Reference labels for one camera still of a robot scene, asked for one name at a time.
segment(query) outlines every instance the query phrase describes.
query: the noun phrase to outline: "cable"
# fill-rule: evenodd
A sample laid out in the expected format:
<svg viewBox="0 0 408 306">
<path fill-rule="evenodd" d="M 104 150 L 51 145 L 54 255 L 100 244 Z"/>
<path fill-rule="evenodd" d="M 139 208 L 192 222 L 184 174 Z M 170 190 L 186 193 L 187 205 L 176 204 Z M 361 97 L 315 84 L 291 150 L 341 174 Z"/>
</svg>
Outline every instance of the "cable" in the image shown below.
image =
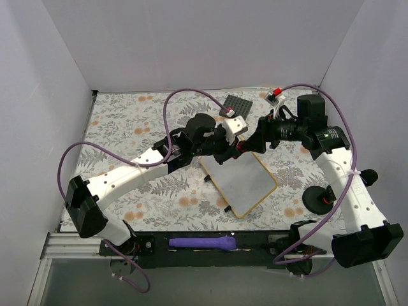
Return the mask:
<svg viewBox="0 0 408 306">
<path fill-rule="evenodd" d="M 164 105 L 163 105 L 163 121 L 164 121 L 164 129 L 166 130 L 166 136 L 167 136 L 167 141 L 168 141 L 168 151 L 166 156 L 163 157 L 163 159 L 161 161 L 158 161 L 156 163 L 152 163 L 152 164 L 139 164 L 139 166 L 141 167 L 153 167 L 153 166 L 158 166 L 160 164 L 165 163 L 168 158 L 171 155 L 171 133 L 168 129 L 168 123 L 167 123 L 167 104 L 169 102 L 169 100 L 171 99 L 172 96 L 174 96 L 175 94 L 182 92 L 182 91 L 194 91 L 194 92 L 198 92 L 199 94 L 202 94 L 204 96 L 206 96 L 207 98 L 211 99 L 215 104 L 217 104 L 218 106 L 221 107 L 222 110 L 224 110 L 225 112 L 228 112 L 228 108 L 226 108 L 224 105 L 222 105 L 218 100 L 216 100 L 213 96 L 211 96 L 209 93 L 205 92 L 205 91 L 201 91 L 199 89 L 193 89 L 193 88 L 181 88 L 181 89 L 177 89 L 176 91 L 173 91 L 172 93 L 170 93 L 167 98 L 166 101 L 164 101 Z M 122 161 L 123 163 L 129 164 L 131 166 L 136 166 L 136 163 L 132 162 L 132 161 L 128 161 L 127 159 L 124 159 L 118 155 L 116 155 L 115 153 L 101 147 L 100 145 L 97 145 L 95 143 L 92 142 L 76 142 L 73 143 L 72 145 L 70 145 L 64 152 L 64 154 L 61 156 L 61 160 L 59 161 L 59 165 L 58 165 L 58 172 L 57 172 L 57 184 L 58 184 L 58 189 L 59 192 L 61 193 L 62 198 L 64 199 L 64 201 L 66 200 L 65 197 L 65 193 L 62 190 L 62 184 L 61 184 L 61 169 L 62 169 L 62 164 L 64 162 L 64 159 L 66 157 L 66 155 L 68 154 L 68 152 L 76 147 L 77 145 L 90 145 L 92 147 L 95 147 L 99 150 L 101 150 L 102 152 L 105 152 L 106 154 L 108 154 L 109 156 L 112 156 L 116 159 L 118 159 L 119 161 Z"/>
<path fill-rule="evenodd" d="M 145 272 L 144 269 L 140 268 L 140 266 L 135 263 L 134 261 L 132 261 L 129 257 L 127 257 L 125 254 L 121 253 L 120 251 L 118 251 L 107 239 L 103 239 L 102 240 L 104 244 L 106 244 L 109 249 L 111 249 L 114 253 L 116 253 L 117 255 L 119 255 L 120 257 L 122 257 L 123 259 L 125 259 L 126 261 L 129 261 L 136 269 L 138 269 L 143 276 L 145 277 L 146 283 L 147 283 L 147 288 L 143 289 L 142 287 L 140 287 L 139 285 L 135 284 L 134 282 L 132 282 L 130 279 L 128 279 L 127 277 L 120 275 L 120 274 L 116 274 L 116 273 L 112 273 L 113 276 L 116 276 L 118 279 L 120 279 L 121 281 L 125 281 L 127 282 L 130 286 L 134 287 L 137 291 L 139 291 L 140 293 L 148 293 L 151 287 L 151 283 L 150 283 L 150 278 L 147 275 L 147 273 Z"/>
<path fill-rule="evenodd" d="M 340 118 L 342 119 L 342 122 L 344 124 L 344 127 L 346 128 L 347 134 L 350 138 L 350 142 L 351 142 L 351 169 L 352 171 L 354 171 L 356 169 L 356 164 L 357 164 L 357 148 L 356 148 L 356 143 L 354 141 L 353 135 L 351 134 L 351 130 L 350 127 L 346 121 L 346 118 L 344 117 L 340 107 L 338 106 L 338 104 L 334 101 L 334 99 L 324 90 L 320 89 L 319 87 L 313 86 L 313 85 L 309 85 L 309 84 L 303 84 L 303 83 L 299 83 L 299 84 L 293 84 L 290 86 L 287 86 L 285 88 L 283 88 L 281 91 L 286 91 L 288 89 L 291 89 L 293 87 L 308 87 L 311 89 L 314 89 L 315 91 L 320 92 L 321 94 L 323 94 L 324 96 L 326 96 L 330 102 L 333 104 L 333 106 L 336 108 L 337 112 L 340 115 Z M 309 239 L 315 232 L 317 232 L 318 230 L 320 230 L 320 228 L 327 223 L 327 221 L 333 216 L 333 214 L 336 212 L 336 210 L 340 207 L 340 204 L 343 202 L 344 197 L 346 196 L 351 182 L 353 181 L 353 177 L 354 174 L 350 174 L 349 175 L 349 179 L 347 180 L 347 184 L 342 192 L 342 194 L 339 196 L 336 205 L 332 208 L 332 210 L 310 231 L 308 232 L 304 237 L 302 237 L 301 239 L 299 239 L 298 241 L 296 241 L 293 245 L 291 245 L 290 247 L 288 247 L 285 251 L 281 252 L 278 256 L 276 256 L 273 259 L 273 263 L 276 265 L 285 265 L 286 263 L 293 263 L 293 262 L 297 262 L 297 261 L 301 261 L 304 260 L 306 258 L 309 258 L 311 256 L 304 256 L 302 258 L 297 258 L 297 259 L 291 259 L 289 261 L 278 261 L 279 259 L 281 259 L 283 256 L 285 256 L 287 253 L 291 252 L 294 248 L 298 247 L 300 244 L 304 243 L 304 241 L 306 241 L 307 239 Z M 323 273 L 324 271 L 326 271 L 330 266 L 332 265 L 332 263 L 329 263 L 329 265 L 322 269 L 321 271 L 318 271 L 316 273 L 313 273 L 310 276 L 315 276 L 315 275 L 319 275 L 320 273 Z"/>
</svg>

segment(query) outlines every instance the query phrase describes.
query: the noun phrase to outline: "wall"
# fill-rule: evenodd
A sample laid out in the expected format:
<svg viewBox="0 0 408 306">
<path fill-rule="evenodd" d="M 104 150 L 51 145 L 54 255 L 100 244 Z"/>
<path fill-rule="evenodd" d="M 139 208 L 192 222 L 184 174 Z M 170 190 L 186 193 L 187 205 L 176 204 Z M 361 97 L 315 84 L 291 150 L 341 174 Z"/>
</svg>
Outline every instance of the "wall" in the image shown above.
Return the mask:
<svg viewBox="0 0 408 306">
<path fill-rule="evenodd" d="M 40 0 L 0 0 L 0 29 L 0 304 L 25 305 L 62 209 L 58 161 L 91 92 Z"/>
<path fill-rule="evenodd" d="M 363 0 L 43 0 L 91 89 L 320 84 Z"/>
<path fill-rule="evenodd" d="M 371 195 L 389 222 L 401 224 L 405 235 L 407 15 L 407 1 L 365 0 L 322 84 L 338 100 L 350 122 L 358 147 L 358 168 L 373 168 L 379 173 L 379 181 L 370 188 Z M 408 304 L 407 252 L 405 237 L 386 260 L 401 305 Z"/>
</svg>

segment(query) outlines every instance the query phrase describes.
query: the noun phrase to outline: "white arm segment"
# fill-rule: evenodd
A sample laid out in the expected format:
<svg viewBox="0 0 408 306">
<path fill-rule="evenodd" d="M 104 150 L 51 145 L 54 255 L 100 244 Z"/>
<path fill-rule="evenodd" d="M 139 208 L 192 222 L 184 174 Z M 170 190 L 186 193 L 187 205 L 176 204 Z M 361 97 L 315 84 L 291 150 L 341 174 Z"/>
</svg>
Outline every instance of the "white arm segment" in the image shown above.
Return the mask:
<svg viewBox="0 0 408 306">
<path fill-rule="evenodd" d="M 351 170 L 351 151 L 345 148 L 334 149 L 331 154 L 322 153 L 316 159 L 317 165 L 322 169 L 334 195 L 338 199 L 349 179 Z M 379 211 L 370 197 L 367 188 L 359 175 L 355 175 L 353 182 L 340 206 L 344 216 L 347 233 L 361 231 L 361 226 L 376 228 L 384 225 L 385 216 Z M 310 232 L 316 223 L 299 227 L 300 238 Z M 345 234 L 325 224 L 316 234 L 305 241 L 305 244 L 314 245 L 328 252 L 332 251 L 331 244 L 334 234 Z"/>
<path fill-rule="evenodd" d="M 132 160 L 135 163 L 152 164 L 162 160 L 162 155 L 153 149 L 149 149 L 141 156 Z M 104 175 L 89 179 L 88 190 L 93 196 L 98 196 L 98 206 L 103 211 L 103 215 L 108 219 L 105 228 L 97 236 L 108 239 L 114 245 L 121 245 L 130 238 L 130 231 L 123 221 L 116 215 L 106 211 L 108 206 L 133 189 L 144 183 L 163 177 L 168 174 L 167 164 L 160 164 L 155 167 L 142 168 L 125 165 L 109 171 Z"/>
</svg>

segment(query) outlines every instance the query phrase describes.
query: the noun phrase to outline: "table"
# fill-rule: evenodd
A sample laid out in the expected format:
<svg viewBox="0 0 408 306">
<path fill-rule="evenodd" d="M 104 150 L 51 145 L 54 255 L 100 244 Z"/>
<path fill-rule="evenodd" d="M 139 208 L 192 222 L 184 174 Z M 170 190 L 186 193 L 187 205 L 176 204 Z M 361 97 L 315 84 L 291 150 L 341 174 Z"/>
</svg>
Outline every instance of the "table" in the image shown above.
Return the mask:
<svg viewBox="0 0 408 306">
<path fill-rule="evenodd" d="M 253 101 L 247 123 L 251 135 L 258 117 L 270 111 L 263 99 L 266 90 L 235 89 L 210 91 L 221 103 L 228 94 Z M 310 94 L 309 90 L 285 92 L 286 103 L 296 113 L 296 97 Z M 163 103 L 168 92 L 98 94 L 85 140 L 112 152 L 133 159 L 152 144 L 164 138 Z M 195 92 L 175 95 L 168 105 L 170 130 L 184 126 L 196 113 L 208 113 L 217 122 L 219 107 Z M 326 186 L 323 172 L 313 162 L 309 152 L 299 143 L 281 142 L 276 150 L 268 150 L 259 158 L 275 175 L 278 188 L 243 219 L 225 213 L 225 201 L 213 184 L 203 181 L 205 172 L 198 159 L 190 166 L 171 175 L 148 182 L 112 203 L 108 210 L 125 219 L 135 231 L 203 231 L 203 230 L 286 230 L 290 224 L 320 220 L 302 204 L 302 193 L 309 186 Z M 84 179 L 100 175 L 120 166 L 120 161 L 108 157 L 93 147 L 83 146 L 75 174 Z M 334 228 L 344 228 L 340 211 L 330 220 Z M 64 211 L 60 232 L 76 231 Z"/>
</svg>

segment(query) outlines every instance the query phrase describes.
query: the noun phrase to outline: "purple cylinder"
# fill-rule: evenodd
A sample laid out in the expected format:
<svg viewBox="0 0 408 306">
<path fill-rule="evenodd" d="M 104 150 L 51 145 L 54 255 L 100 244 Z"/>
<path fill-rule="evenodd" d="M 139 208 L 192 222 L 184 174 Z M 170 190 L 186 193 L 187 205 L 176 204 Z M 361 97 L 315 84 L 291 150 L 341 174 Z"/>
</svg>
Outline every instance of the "purple cylinder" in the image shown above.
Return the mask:
<svg viewBox="0 0 408 306">
<path fill-rule="evenodd" d="M 192 249 L 235 250 L 237 243 L 234 237 L 219 238 L 174 238 L 168 241 L 170 247 L 188 247 Z"/>
</svg>

